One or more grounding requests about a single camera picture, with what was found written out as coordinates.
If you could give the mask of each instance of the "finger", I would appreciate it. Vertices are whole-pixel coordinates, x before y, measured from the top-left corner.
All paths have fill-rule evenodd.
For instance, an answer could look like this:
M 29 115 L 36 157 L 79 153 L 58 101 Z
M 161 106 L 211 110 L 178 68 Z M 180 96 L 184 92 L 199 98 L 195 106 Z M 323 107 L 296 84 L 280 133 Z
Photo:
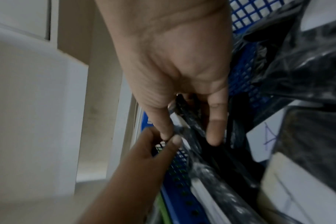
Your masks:
M 165 141 L 173 136 L 173 122 L 169 116 L 168 108 L 144 108 L 149 120 L 160 131 L 161 138 Z
M 160 132 L 155 127 L 145 128 L 133 146 L 133 150 L 143 157 L 151 157 L 152 147 L 161 141 Z
M 179 135 L 173 136 L 165 145 L 164 149 L 157 156 L 155 156 L 155 169 L 165 173 L 172 163 L 174 156 L 178 152 L 179 147 L 182 145 L 182 142 L 182 137 Z
M 220 145 L 223 140 L 224 131 L 227 127 L 227 103 L 227 87 L 208 96 L 210 116 L 206 129 L 206 140 L 212 146 Z

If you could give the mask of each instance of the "white cabinet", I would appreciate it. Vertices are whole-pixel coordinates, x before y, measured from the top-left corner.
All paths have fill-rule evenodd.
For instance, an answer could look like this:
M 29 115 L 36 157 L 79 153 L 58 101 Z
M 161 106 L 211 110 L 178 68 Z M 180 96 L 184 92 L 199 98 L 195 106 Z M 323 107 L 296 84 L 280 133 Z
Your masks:
M 0 25 L 49 39 L 50 0 L 0 0 Z

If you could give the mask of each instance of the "wall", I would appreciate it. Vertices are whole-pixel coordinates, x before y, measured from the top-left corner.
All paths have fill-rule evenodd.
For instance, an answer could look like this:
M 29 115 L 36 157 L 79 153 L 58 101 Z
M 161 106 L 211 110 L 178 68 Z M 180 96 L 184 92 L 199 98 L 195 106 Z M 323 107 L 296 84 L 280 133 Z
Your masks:
M 73 194 L 87 67 L 0 42 L 0 203 Z
M 77 181 L 104 179 L 112 147 L 122 70 L 96 9 Z
M 0 206 L 0 224 L 75 223 L 105 185 L 105 182 L 80 183 L 72 197 Z

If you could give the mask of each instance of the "hand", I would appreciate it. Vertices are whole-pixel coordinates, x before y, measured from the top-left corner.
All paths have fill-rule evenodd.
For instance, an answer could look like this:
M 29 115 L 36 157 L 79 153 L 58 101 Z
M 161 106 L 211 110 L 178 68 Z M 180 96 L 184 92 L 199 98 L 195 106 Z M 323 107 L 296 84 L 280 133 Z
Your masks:
M 164 140 L 173 135 L 167 106 L 195 93 L 209 118 L 206 138 L 227 126 L 232 24 L 226 0 L 96 0 L 132 92 Z
M 143 223 L 182 144 L 182 138 L 175 135 L 157 156 L 152 157 L 152 147 L 161 141 L 156 128 L 143 130 L 81 224 Z

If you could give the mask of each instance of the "green object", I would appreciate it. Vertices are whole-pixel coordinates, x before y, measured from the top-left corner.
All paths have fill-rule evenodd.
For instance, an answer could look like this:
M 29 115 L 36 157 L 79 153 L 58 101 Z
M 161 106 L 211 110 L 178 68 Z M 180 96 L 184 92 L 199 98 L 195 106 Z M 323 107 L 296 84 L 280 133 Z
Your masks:
M 160 208 L 164 224 L 172 224 L 171 218 L 168 215 L 167 208 L 165 207 L 164 200 L 161 193 L 158 195 L 158 207 Z

